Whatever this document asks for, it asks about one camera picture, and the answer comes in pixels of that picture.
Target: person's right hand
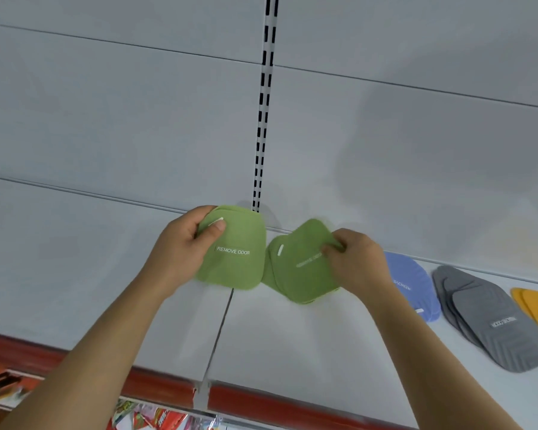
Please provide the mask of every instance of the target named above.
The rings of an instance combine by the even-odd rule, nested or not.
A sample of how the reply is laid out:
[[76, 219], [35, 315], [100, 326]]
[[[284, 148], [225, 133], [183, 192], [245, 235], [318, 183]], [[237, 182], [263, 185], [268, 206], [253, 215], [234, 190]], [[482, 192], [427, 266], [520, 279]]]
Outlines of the person's right hand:
[[345, 228], [337, 229], [333, 237], [345, 246], [345, 251], [325, 245], [321, 252], [329, 260], [340, 286], [368, 301], [383, 288], [394, 288], [387, 259], [379, 244], [365, 234]]

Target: red strip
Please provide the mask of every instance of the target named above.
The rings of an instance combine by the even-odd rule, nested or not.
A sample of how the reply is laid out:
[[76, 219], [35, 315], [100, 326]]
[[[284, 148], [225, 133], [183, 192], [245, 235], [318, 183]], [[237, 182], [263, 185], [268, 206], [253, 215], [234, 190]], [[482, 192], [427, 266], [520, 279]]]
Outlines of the red strip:
[[[68, 352], [59, 348], [17, 340], [0, 335], [0, 365], [45, 377]], [[172, 407], [193, 408], [193, 383], [168, 374], [132, 368], [122, 395]]]
[[362, 421], [295, 404], [286, 399], [230, 386], [209, 390], [208, 409], [260, 423], [295, 430], [397, 430], [406, 427]]

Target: fingernail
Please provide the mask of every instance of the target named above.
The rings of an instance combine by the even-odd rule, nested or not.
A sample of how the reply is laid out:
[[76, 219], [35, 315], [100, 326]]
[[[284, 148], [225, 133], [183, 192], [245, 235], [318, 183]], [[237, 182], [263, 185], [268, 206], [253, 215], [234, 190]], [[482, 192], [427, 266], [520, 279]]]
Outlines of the fingernail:
[[213, 223], [215, 223], [215, 227], [220, 231], [224, 231], [225, 227], [227, 225], [225, 220], [223, 220], [223, 217], [221, 217], [220, 219], [215, 220], [215, 222], [213, 222]]

